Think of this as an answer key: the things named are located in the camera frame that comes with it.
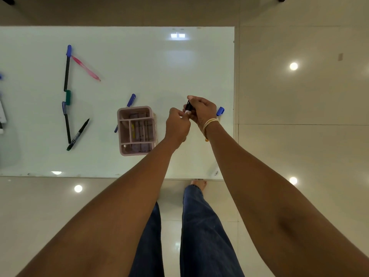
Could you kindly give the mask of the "pink translucent pen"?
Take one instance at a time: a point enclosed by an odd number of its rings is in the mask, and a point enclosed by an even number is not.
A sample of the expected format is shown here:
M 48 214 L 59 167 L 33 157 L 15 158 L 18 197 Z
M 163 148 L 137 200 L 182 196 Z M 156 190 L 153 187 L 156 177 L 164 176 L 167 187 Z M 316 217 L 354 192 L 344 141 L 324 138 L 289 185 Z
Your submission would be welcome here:
M 93 71 L 91 71 L 81 60 L 79 60 L 78 58 L 76 58 L 75 56 L 71 55 L 71 58 L 79 65 L 81 66 L 86 73 L 92 77 L 93 79 L 97 80 L 97 81 L 101 81 L 101 79 L 99 78 L 99 76 L 97 74 L 95 74 Z

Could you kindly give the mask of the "white flat object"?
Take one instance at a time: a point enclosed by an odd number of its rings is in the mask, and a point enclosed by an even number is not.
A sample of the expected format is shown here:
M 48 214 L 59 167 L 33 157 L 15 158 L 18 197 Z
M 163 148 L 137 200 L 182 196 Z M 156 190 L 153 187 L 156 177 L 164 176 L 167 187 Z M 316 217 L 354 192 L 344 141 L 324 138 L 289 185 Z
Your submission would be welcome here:
M 4 125 L 7 123 L 6 114 L 2 104 L 2 94 L 0 92 L 0 134 L 4 133 Z

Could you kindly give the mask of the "black marker with green end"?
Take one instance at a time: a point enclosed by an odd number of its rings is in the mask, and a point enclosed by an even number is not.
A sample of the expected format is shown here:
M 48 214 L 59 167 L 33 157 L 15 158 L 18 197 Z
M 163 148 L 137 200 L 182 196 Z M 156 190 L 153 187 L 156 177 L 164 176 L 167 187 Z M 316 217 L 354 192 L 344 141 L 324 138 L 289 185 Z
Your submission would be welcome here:
M 83 133 L 83 131 L 85 130 L 86 126 L 88 125 L 90 119 L 87 119 L 85 121 L 85 123 L 82 125 L 82 127 L 79 129 L 79 131 L 77 132 L 77 134 L 75 135 L 75 137 L 71 140 L 70 144 L 67 147 L 67 151 L 70 151 L 73 146 L 76 144 L 77 140 L 80 138 L 81 134 Z

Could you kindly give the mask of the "blue denim jeans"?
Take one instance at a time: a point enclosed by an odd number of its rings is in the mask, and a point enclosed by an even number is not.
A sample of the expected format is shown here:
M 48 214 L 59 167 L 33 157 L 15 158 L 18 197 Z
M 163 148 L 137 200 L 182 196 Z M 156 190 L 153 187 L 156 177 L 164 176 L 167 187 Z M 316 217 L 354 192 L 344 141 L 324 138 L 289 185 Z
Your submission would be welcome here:
M 128 277 L 164 277 L 161 216 L 156 202 L 141 235 Z M 204 199 L 188 185 L 183 194 L 180 245 L 181 277 L 245 277 L 222 223 Z

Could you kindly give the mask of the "black pen with blue cap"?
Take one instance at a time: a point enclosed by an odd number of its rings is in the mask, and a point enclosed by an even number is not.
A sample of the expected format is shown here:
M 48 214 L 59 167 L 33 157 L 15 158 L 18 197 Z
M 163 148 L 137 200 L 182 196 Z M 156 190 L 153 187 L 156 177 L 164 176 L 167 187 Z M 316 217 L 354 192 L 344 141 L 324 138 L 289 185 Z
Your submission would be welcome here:
M 66 52 L 65 79 L 64 79 L 64 86 L 63 86 L 64 92 L 67 92 L 71 55 L 72 55 L 72 46 L 68 45 L 67 46 L 67 52 Z

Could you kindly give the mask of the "person's left hand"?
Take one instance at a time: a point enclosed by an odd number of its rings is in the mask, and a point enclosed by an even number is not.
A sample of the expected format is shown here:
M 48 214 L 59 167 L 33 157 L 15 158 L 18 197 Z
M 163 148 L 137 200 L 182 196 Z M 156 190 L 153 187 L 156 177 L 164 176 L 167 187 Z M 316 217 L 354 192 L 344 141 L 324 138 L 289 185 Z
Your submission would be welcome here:
M 170 121 L 169 116 L 166 121 L 165 143 L 169 144 L 173 150 L 179 148 L 179 146 L 186 140 L 190 131 L 190 121 Z

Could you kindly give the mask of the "person's right hand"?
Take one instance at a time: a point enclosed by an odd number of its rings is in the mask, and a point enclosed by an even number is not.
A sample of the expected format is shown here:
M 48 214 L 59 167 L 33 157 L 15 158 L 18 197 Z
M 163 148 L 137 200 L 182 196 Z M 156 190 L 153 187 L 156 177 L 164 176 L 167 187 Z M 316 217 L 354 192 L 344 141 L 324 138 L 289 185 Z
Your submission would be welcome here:
M 187 106 L 184 105 L 183 112 L 192 121 L 194 121 L 202 133 L 204 133 L 204 126 L 209 120 L 216 118 L 217 107 L 213 102 L 209 100 L 197 97 L 187 96 L 188 102 L 192 105 L 192 110 L 187 110 Z

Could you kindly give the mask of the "person's right forearm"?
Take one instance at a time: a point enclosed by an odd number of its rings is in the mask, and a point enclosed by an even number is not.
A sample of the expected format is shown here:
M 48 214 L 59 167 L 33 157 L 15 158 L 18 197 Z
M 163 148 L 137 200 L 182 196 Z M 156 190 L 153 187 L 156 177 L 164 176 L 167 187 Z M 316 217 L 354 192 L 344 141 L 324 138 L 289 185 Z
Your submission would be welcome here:
M 205 124 L 204 136 L 256 250 L 275 276 L 369 277 L 369 258 L 217 119 Z

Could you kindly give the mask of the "person's left forearm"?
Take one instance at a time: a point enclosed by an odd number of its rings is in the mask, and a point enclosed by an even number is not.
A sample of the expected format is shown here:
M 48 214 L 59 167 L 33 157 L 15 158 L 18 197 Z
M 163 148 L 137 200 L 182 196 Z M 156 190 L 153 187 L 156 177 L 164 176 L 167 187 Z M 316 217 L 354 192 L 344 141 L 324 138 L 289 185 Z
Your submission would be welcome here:
M 182 137 L 165 137 L 93 198 L 16 277 L 127 277 Z

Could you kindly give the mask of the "pink plastic desk organizer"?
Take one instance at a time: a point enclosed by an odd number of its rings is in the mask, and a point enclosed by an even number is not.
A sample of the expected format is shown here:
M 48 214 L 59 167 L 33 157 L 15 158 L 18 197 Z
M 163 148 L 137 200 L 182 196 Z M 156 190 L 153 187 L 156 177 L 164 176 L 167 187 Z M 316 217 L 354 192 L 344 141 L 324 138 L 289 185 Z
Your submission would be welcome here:
M 120 108 L 117 111 L 117 120 L 122 156 L 147 155 L 156 147 L 156 116 L 149 106 Z M 131 137 L 131 121 L 135 124 L 135 140 Z

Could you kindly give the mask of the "black pen with grey-blue cap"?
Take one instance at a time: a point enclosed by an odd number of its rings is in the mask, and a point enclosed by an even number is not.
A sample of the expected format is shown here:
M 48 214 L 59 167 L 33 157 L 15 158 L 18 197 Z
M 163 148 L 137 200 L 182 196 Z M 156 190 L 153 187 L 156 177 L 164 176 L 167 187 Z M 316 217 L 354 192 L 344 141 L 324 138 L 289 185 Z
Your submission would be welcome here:
M 70 126 L 69 126 L 69 119 L 67 114 L 67 104 L 66 102 L 62 102 L 62 111 L 65 118 L 65 124 L 66 124 L 66 132 L 67 132 L 67 140 L 68 144 L 71 143 L 71 133 L 70 133 Z

